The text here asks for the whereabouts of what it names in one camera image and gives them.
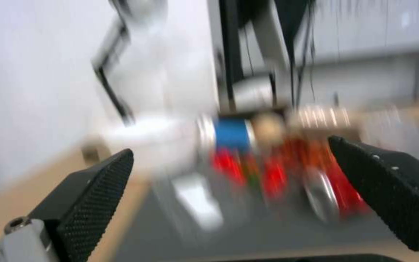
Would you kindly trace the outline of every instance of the gray mat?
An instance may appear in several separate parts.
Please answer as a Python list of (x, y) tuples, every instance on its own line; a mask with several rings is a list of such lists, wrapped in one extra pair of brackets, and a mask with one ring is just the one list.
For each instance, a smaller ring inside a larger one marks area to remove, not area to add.
[(150, 192), (126, 232), (115, 261), (199, 261), (311, 247), (340, 248), (376, 240), (398, 241), (374, 213), (349, 218), (339, 225), (323, 224), (313, 214), (304, 192), (296, 188), (299, 187), (291, 186), (285, 207), (277, 213), (256, 210), (258, 215), (250, 221), (199, 245), (183, 242), (157, 197)]

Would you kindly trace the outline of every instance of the metal bolt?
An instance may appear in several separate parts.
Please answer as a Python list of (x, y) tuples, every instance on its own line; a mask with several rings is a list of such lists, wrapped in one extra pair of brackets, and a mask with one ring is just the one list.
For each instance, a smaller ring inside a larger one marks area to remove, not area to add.
[(30, 219), (27, 216), (17, 217), (6, 224), (6, 226), (4, 227), (4, 233), (10, 234), (14, 231), (21, 229), (22, 227), (25, 227), (28, 224), (30, 224)]

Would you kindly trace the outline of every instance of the black pole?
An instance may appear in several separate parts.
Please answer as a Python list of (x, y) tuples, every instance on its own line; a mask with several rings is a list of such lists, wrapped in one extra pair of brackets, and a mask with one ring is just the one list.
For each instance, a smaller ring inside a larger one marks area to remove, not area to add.
[(219, 0), (221, 30), (223, 35), (226, 88), (229, 105), (234, 101), (233, 84), (243, 79), (238, 35), (238, 10), (236, 0)]

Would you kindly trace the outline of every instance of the blue object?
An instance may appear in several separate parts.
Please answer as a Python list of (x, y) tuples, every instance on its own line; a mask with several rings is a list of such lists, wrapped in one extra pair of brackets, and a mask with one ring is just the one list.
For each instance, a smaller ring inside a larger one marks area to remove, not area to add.
[(219, 119), (214, 123), (216, 148), (251, 150), (251, 124), (244, 119)]

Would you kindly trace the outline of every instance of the white object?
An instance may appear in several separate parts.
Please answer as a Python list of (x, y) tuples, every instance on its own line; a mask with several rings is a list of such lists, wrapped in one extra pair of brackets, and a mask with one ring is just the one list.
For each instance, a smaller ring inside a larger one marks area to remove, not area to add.
[(130, 126), (112, 128), (100, 136), (111, 153), (130, 148), (133, 171), (154, 177), (186, 171), (198, 155), (198, 125), (184, 116), (140, 114)]
[(194, 173), (173, 181), (177, 199), (205, 231), (213, 231), (223, 225), (223, 215), (218, 202), (211, 196), (206, 179)]

